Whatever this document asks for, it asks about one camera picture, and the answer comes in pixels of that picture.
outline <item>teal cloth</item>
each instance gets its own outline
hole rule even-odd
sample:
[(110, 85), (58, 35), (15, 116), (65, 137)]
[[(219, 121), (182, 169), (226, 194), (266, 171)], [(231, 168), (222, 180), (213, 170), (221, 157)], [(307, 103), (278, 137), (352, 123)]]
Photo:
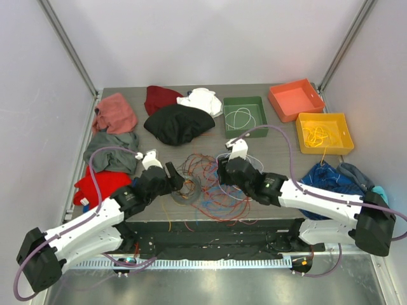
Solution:
[(373, 189), (371, 189), (371, 191), (379, 194), (383, 198), (384, 202), (386, 202), (386, 204), (389, 204), (389, 199), (387, 198), (386, 192), (381, 186), (375, 186)]

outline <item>green tray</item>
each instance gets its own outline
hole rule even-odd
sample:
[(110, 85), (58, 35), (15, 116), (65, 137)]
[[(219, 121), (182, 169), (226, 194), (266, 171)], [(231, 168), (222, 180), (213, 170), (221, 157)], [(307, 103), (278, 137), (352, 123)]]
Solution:
[[(223, 99), (226, 138), (236, 138), (249, 129), (267, 124), (261, 97), (226, 97)], [(266, 137), (268, 128), (254, 130), (247, 137)]]

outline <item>metal frame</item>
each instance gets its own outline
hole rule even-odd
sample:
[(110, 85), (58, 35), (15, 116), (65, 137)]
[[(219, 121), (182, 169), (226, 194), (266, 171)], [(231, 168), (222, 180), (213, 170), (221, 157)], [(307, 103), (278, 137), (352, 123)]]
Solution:
[(361, 9), (359, 10), (353, 24), (350, 26), (349, 31), (347, 32), (345, 39), (343, 40), (339, 50), (336, 52), (336, 55), (329, 66), (329, 69), (326, 71), (324, 78), (322, 79), (321, 84), (318, 87), (318, 90), (323, 93), (326, 89), (328, 83), (330, 82), (333, 74), (337, 70), (347, 51), (349, 50), (351, 44), (354, 42), (357, 34), (359, 33), (363, 23), (366, 21), (371, 10), (375, 6), (378, 0), (365, 0), (362, 4)]
[(86, 86), (90, 90), (90, 93), (96, 97), (98, 91), (93, 84), (92, 80), (89, 77), (85, 67), (82, 64), (78, 54), (76, 53), (74, 46), (72, 45), (71, 41), (68, 38), (62, 24), (60, 23), (57, 14), (53, 10), (49, 0), (37, 0), (40, 7), (43, 9), (44, 14), (46, 15), (48, 21), (51, 23), (55, 33), (57, 34), (60, 42), (64, 46), (66, 52), (68, 53), (69, 57), (71, 58), (75, 68), (78, 70), (79, 74), (81, 75), (83, 81), (85, 82)]
[(65, 220), (72, 219), (72, 213), (74, 212), (73, 198), (74, 198), (74, 194), (76, 192), (74, 185), (75, 185), (76, 181), (79, 181), (82, 178), (82, 175), (85, 172), (86, 163), (83, 161), (82, 155), (85, 152), (86, 148), (88, 147), (90, 139), (92, 138), (92, 121), (93, 121), (93, 116), (94, 116), (93, 109), (100, 102), (102, 95), (103, 95), (103, 90), (98, 92), (98, 95), (94, 98), (93, 103), (89, 110), (89, 115), (88, 115), (88, 119), (86, 121), (87, 123), (86, 123), (85, 131), (83, 133), (81, 147), (80, 147), (78, 155), (76, 157), (74, 174), (72, 176), (71, 185), (69, 186), (69, 193), (68, 193), (65, 205), (64, 205), (64, 210), (62, 212), (60, 223), (63, 223)]

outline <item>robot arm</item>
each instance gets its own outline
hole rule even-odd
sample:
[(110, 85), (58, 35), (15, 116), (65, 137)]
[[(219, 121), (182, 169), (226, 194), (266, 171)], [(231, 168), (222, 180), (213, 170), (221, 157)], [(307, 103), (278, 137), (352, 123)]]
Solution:
[(341, 200), (388, 207), (380, 195), (367, 192), (361, 198), (358, 195), (339, 194), (298, 184), (303, 189), (300, 190), (284, 175), (259, 172), (246, 161), (246, 142), (232, 142), (230, 140), (226, 143), (231, 154), (218, 159), (220, 184), (236, 185), (262, 205), (300, 208), (329, 217), (330, 220), (302, 220), (296, 234), (305, 243), (351, 243), (373, 255), (389, 254), (396, 221), (394, 214), (334, 202)]
[[(102, 202), (101, 209), (90, 210), (82, 216), (54, 229), (41, 232), (38, 228), (29, 231), (17, 256), (21, 265), (26, 257), (42, 242), (53, 236), (60, 236), (49, 242), (24, 267), (24, 275), (34, 292), (52, 286), (72, 266), (101, 253), (122, 250), (128, 252), (137, 242), (137, 235), (129, 230), (126, 220), (142, 212), (157, 196), (180, 190), (184, 179), (176, 172), (172, 163), (166, 167), (167, 175), (156, 152), (147, 152), (142, 158), (145, 170), (134, 187), (118, 189)], [(67, 234), (61, 232), (78, 226), (79, 223), (96, 214), (90, 221)]]
[[(298, 219), (290, 230), (293, 232), (291, 236), (294, 242), (309, 245), (354, 243), (371, 254), (389, 254), (396, 220), (394, 214), (332, 202), (341, 199), (387, 207), (379, 195), (367, 193), (364, 198), (360, 198), (298, 184), (321, 197), (311, 196), (300, 191), (286, 176), (259, 172), (246, 161), (246, 142), (238, 140), (232, 144), (232, 141), (226, 144), (231, 149), (230, 156), (218, 159), (220, 184), (236, 185), (262, 205), (301, 208), (330, 218), (318, 221)], [(99, 212), (95, 208), (62, 226), (45, 232), (35, 228), (26, 234), (17, 256), (20, 265), (39, 245), (59, 236), (36, 253), (23, 269), (33, 291), (40, 292), (52, 286), (71, 266), (86, 258), (115, 250), (128, 252), (137, 242), (137, 235), (127, 227), (125, 221), (142, 212), (157, 196), (182, 188), (184, 179), (176, 172), (172, 163), (166, 164), (168, 176), (156, 158), (156, 151), (150, 151), (145, 156), (139, 154), (136, 158), (142, 159), (145, 170), (135, 186), (118, 189), (102, 202)], [(92, 213), (95, 217), (79, 226)], [(61, 235), (72, 227), (76, 229)]]

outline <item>white cloth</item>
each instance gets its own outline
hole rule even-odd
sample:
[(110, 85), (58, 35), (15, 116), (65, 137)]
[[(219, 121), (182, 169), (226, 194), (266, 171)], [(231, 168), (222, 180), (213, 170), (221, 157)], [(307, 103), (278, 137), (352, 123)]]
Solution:
[(192, 90), (189, 97), (177, 97), (177, 103), (201, 109), (209, 113), (213, 118), (216, 118), (223, 113), (222, 103), (215, 96), (215, 92), (209, 91), (206, 88)]

